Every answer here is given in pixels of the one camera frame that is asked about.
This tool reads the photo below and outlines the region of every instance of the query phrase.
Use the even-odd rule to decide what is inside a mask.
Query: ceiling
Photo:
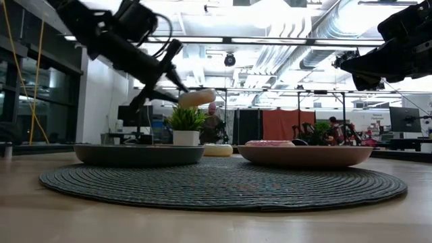
[[[15,0],[30,11],[45,14],[47,22],[70,35],[54,11],[43,0]],[[121,0],[82,0],[96,9],[115,12]],[[306,7],[288,5],[284,0],[149,0],[142,4],[167,16],[174,36],[230,36],[267,38],[353,38],[381,39],[378,23],[406,6],[359,5],[358,0],[308,0]],[[167,36],[169,26],[161,20],[155,36]],[[145,43],[147,53],[162,44]],[[360,48],[360,54],[372,48]],[[226,88],[294,89],[303,85],[311,90],[355,90],[351,76],[331,66],[337,53],[355,47],[303,47],[275,45],[185,44],[173,63],[186,86]],[[234,67],[225,67],[227,53],[236,58]],[[429,77],[392,84],[397,90],[432,91]],[[160,86],[173,84],[162,78]],[[268,97],[265,92],[240,92],[229,105],[276,106],[291,103],[282,93]]]

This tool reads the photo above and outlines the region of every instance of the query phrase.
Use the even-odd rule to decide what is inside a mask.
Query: donut
[[[178,97],[178,104],[180,107],[197,107],[215,101],[216,93],[211,88],[198,90],[195,92],[186,92]]]
[[[277,146],[277,147],[295,147],[291,141],[270,141],[270,140],[261,140],[261,141],[249,141],[246,143],[246,146]]]
[[[229,157],[233,153],[229,144],[204,144],[204,156]]]

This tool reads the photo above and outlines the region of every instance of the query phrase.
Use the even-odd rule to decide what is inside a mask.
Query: green plant
[[[321,135],[324,135],[329,129],[330,124],[328,124],[327,122],[317,122],[315,124],[315,131],[317,131]]]
[[[313,132],[300,133],[298,138],[306,141],[309,145],[327,145],[326,137],[329,129],[330,125],[328,123],[318,122],[315,124]]]
[[[173,114],[167,122],[176,131],[199,131],[206,118],[207,116],[196,107],[174,107]]]

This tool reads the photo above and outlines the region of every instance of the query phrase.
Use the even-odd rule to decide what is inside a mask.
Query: desk
[[[421,145],[423,143],[432,143],[432,139],[428,138],[395,138],[390,139],[391,150],[405,150],[415,149],[417,152],[421,151]]]
[[[79,161],[74,153],[0,160],[0,242],[407,243],[431,239],[432,167],[427,163],[370,158],[355,166],[404,180],[405,198],[352,209],[291,213],[127,207],[62,195],[39,184],[40,173],[75,163]]]
[[[124,138],[124,136],[133,136],[134,138],[136,138],[136,136],[138,135],[140,144],[152,144],[152,135],[150,134],[144,134],[144,133],[139,133],[137,134],[136,132],[116,132],[116,133],[108,133],[108,137],[110,138],[120,138],[120,144],[123,144],[127,139],[129,138]]]

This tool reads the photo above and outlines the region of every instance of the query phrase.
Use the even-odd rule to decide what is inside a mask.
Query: dark gray bowl
[[[75,145],[79,160],[102,167],[162,167],[198,163],[202,146]]]

